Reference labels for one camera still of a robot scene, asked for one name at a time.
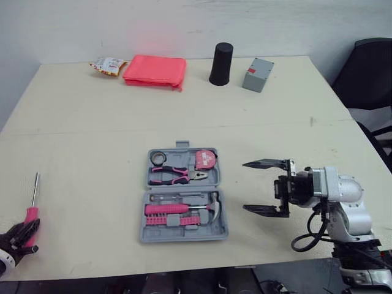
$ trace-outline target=pink screwdriver handle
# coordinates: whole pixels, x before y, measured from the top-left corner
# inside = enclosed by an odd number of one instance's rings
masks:
[[[188,216],[179,219],[179,225],[200,225],[200,216]],[[167,216],[148,216],[146,225],[165,225]]]
[[[189,207],[186,204],[146,205],[145,214],[159,213],[186,213]]]
[[[24,224],[33,221],[38,218],[38,207],[29,207],[27,209],[26,218],[24,219]],[[32,247],[35,245],[36,237],[32,236],[30,240],[24,245],[24,247]]]

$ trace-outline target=hammer head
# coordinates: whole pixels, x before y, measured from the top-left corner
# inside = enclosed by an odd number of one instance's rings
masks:
[[[218,218],[219,213],[221,212],[221,204],[218,201],[218,192],[212,192],[211,199],[212,202],[209,205],[209,209],[214,211],[214,217],[211,220],[211,222],[214,222]]]

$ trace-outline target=gray plastic tool case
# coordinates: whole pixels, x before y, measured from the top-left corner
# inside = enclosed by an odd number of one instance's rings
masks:
[[[195,153],[198,150],[210,150],[217,155],[217,151],[214,148],[189,148],[188,141],[177,141],[175,149],[153,149],[148,152],[147,186],[150,190],[143,196],[143,213],[140,229],[141,242],[211,241],[227,238],[228,227],[225,199],[222,191],[217,188],[221,182],[218,157],[212,169],[204,170],[204,172],[208,172],[206,179],[191,180],[188,184],[174,184],[169,186],[151,186],[148,184],[149,180],[168,181],[178,177],[178,175],[171,173],[152,173],[151,168],[155,166],[150,161],[151,153],[157,151],[165,153],[167,161],[163,165],[186,167],[189,171],[193,171],[195,170]],[[211,223],[214,211],[192,209],[182,215],[167,214],[166,216],[177,219],[180,216],[200,216],[200,225],[177,225],[172,227],[167,225],[146,225],[146,205],[183,203],[191,206],[204,206],[211,203],[210,193],[212,192],[218,193],[217,199],[220,203],[220,214],[214,222]]]

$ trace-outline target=tool kit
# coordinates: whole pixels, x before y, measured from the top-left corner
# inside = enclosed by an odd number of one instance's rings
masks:
[[[148,152],[140,240],[144,243],[223,240],[228,236],[221,172],[214,148]]]

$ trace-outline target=pink tape measure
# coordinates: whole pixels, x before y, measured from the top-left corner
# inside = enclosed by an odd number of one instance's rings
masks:
[[[196,170],[209,170],[216,164],[216,155],[210,150],[196,151]]]

